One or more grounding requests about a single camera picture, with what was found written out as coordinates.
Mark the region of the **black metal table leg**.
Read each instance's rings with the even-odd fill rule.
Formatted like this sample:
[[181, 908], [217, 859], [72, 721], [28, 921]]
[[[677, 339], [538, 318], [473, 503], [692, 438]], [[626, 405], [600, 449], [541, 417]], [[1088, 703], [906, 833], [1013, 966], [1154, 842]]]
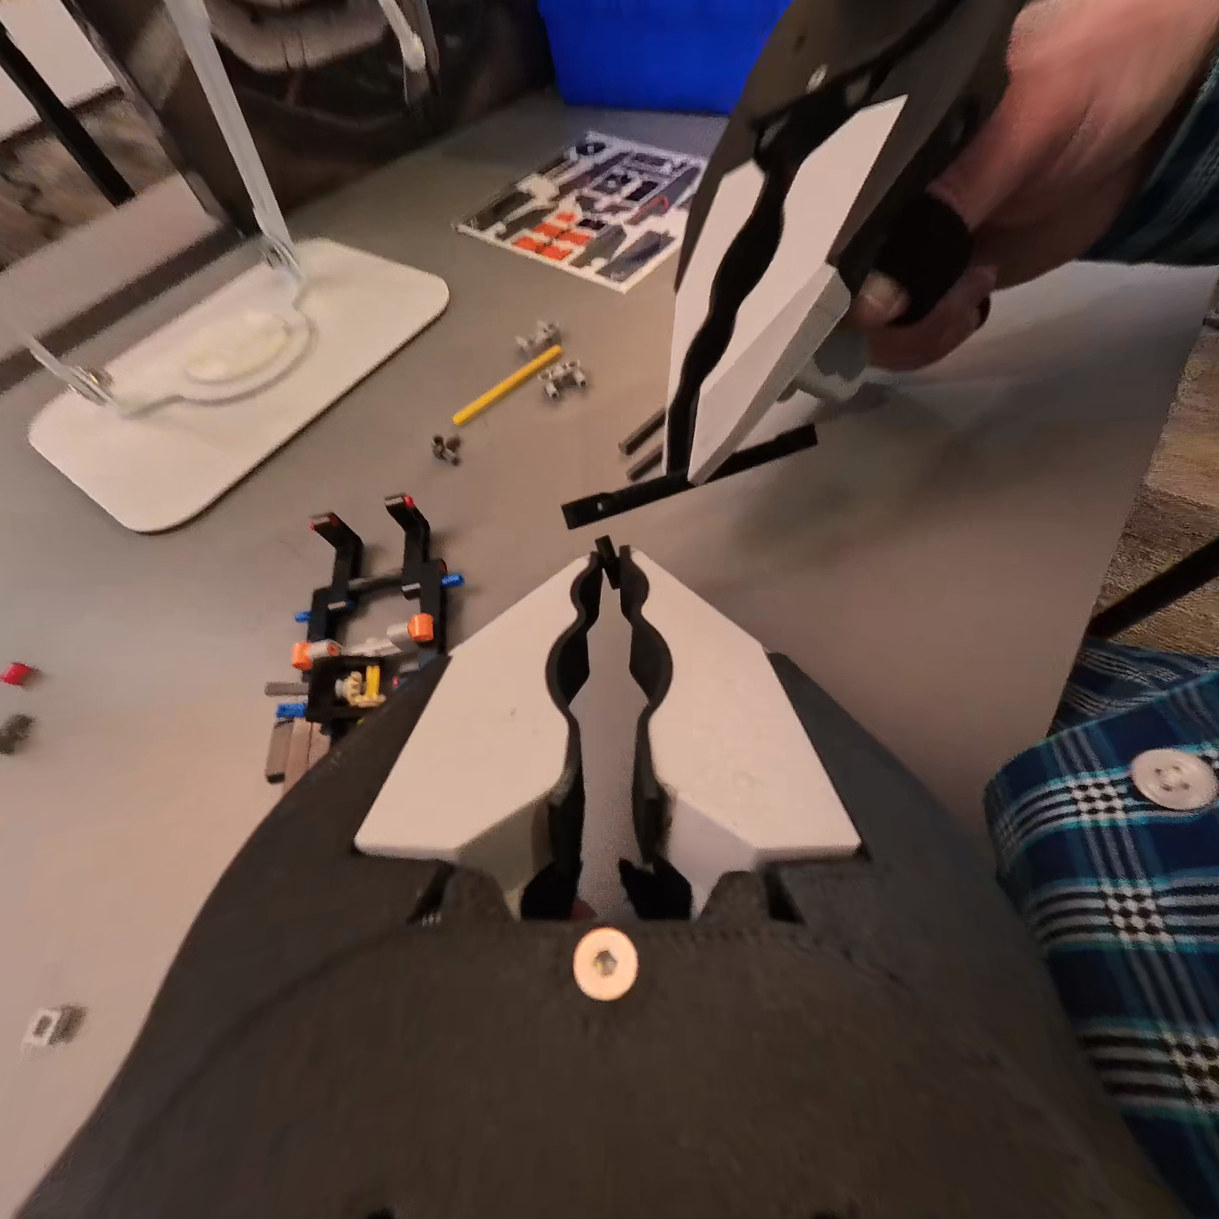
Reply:
[[1143, 586], [1129, 589], [1119, 603], [1104, 607], [1088, 618], [1088, 638], [1115, 638], [1150, 614], [1175, 607], [1178, 601], [1198, 592], [1201, 586], [1219, 576], [1219, 540], [1210, 540], [1198, 551], [1186, 554], [1171, 567], [1158, 570]]

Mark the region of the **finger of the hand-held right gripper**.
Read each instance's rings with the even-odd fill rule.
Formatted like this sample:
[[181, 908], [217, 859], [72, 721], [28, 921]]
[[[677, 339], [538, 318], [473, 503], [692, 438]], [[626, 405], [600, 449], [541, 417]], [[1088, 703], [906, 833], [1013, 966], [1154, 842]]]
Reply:
[[688, 213], [667, 372], [667, 474], [718, 474], [790, 383], [790, 290], [779, 278], [790, 166], [709, 175]]
[[779, 246], [698, 391], [688, 483], [709, 483], [753, 438], [845, 318], [851, 290], [828, 263], [831, 244], [902, 110], [906, 94], [873, 101], [800, 160], [781, 200]]

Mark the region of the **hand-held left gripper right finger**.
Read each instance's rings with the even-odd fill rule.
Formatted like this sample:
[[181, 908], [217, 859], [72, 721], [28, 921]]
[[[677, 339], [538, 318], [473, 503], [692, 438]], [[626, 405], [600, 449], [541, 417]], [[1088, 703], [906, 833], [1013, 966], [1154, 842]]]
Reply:
[[863, 837], [775, 655], [635, 546], [615, 586], [632, 628], [632, 828], [619, 883], [641, 921], [688, 921], [726, 873], [848, 859]]

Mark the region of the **yellow lego axle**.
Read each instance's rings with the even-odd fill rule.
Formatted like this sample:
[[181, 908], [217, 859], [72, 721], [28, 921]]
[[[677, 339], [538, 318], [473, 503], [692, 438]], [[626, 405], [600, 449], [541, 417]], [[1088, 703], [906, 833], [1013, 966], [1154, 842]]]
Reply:
[[544, 373], [551, 364], [555, 364], [564, 356], [561, 341], [553, 341], [541, 356], [535, 356], [526, 364], [516, 368], [508, 377], [484, 391], [477, 401], [470, 401], [465, 409], [450, 417], [454, 428], [470, 424], [477, 417], [484, 417], [490, 405], [502, 404], [508, 394], [525, 387], [532, 377]]

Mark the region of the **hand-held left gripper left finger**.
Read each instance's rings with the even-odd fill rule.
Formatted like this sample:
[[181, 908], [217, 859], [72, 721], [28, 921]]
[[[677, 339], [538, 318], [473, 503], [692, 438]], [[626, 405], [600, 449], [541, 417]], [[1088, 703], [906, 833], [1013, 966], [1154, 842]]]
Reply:
[[575, 557], [450, 649], [356, 846], [487, 873], [525, 921], [564, 921], [586, 868], [586, 749], [604, 562]]

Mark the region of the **small white lego piece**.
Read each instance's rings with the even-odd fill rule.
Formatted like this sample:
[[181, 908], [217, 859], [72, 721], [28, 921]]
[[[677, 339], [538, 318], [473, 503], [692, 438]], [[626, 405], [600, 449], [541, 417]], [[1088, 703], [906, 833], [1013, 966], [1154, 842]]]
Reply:
[[61, 1004], [37, 1005], [24, 1031], [24, 1050], [47, 1050], [53, 1045], [66, 1045], [81, 1033], [86, 1020], [86, 1005]]

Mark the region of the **black lego chassis assembly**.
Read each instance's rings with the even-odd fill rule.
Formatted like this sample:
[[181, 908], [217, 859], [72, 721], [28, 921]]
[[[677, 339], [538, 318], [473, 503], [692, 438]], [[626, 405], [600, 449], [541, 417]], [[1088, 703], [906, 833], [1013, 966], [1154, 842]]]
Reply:
[[[404, 532], [399, 565], [365, 570], [365, 540], [333, 510], [310, 516], [310, 532], [333, 549], [328, 583], [297, 614], [293, 682], [266, 682], [277, 698], [266, 746], [266, 785], [290, 790], [343, 737], [372, 721], [420, 665], [447, 657], [450, 592], [468, 583], [435, 551], [433, 523], [414, 494], [389, 494]], [[382, 596], [404, 601], [404, 618], [382, 636], [351, 641], [352, 618]]]

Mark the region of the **black metal bar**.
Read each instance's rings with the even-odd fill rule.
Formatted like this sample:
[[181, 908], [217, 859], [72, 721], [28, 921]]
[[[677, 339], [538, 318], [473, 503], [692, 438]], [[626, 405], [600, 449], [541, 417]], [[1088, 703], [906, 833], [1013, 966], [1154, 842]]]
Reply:
[[125, 207], [138, 195], [138, 190], [101, 153], [101, 145], [90, 137], [90, 131], [72, 114], [72, 107], [61, 101], [53, 85], [24, 55], [24, 48], [13, 41], [6, 25], [0, 25], [0, 69], [19, 89], [19, 94], [35, 107], [46, 131], [69, 153], [69, 159], [83, 168], [83, 175], [95, 183], [95, 190], [101, 190], [101, 195], [113, 207]]

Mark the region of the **lego sticker sheet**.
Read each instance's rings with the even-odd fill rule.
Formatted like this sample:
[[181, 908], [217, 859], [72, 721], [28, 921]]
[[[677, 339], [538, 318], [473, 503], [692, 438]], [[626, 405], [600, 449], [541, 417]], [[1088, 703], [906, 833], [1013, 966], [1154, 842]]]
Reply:
[[629, 293], [679, 255], [709, 159], [589, 131], [454, 231]]

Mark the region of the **person's right hand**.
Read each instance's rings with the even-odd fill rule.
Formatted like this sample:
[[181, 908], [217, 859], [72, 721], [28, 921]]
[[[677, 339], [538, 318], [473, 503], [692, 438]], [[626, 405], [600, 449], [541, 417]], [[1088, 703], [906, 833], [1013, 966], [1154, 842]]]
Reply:
[[898, 327], [906, 293], [870, 273], [851, 304], [866, 358], [917, 372], [957, 352], [999, 290], [1079, 260], [1171, 144], [1216, 58], [1216, 0], [1045, 0], [1013, 22], [1009, 85], [929, 194], [972, 228], [972, 263]]

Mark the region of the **black lego rack gear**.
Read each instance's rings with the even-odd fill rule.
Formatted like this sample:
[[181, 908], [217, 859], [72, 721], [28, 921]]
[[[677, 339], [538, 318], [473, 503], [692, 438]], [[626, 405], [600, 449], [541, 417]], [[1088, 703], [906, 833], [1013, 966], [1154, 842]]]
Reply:
[[[758, 440], [753, 447], [743, 447], [729, 455], [709, 483], [740, 475], [747, 471], [784, 461], [790, 455], [809, 449], [820, 443], [816, 422], [806, 422], [800, 428], [781, 431], [770, 440]], [[665, 474], [655, 480], [638, 480], [632, 484], [614, 490], [614, 492], [593, 492], [575, 500], [561, 503], [561, 521], [569, 530], [593, 527], [604, 521], [614, 521], [619, 513], [638, 510], [646, 503], [685, 494], [692, 490], [703, 490], [703, 483], [692, 483], [685, 474]]]

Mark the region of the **blue plastic bin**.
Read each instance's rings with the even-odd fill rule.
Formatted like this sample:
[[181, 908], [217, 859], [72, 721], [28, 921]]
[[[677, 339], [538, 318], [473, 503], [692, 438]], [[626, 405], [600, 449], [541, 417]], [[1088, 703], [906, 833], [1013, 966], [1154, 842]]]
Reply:
[[541, 0], [564, 103], [729, 114], [784, 0]]

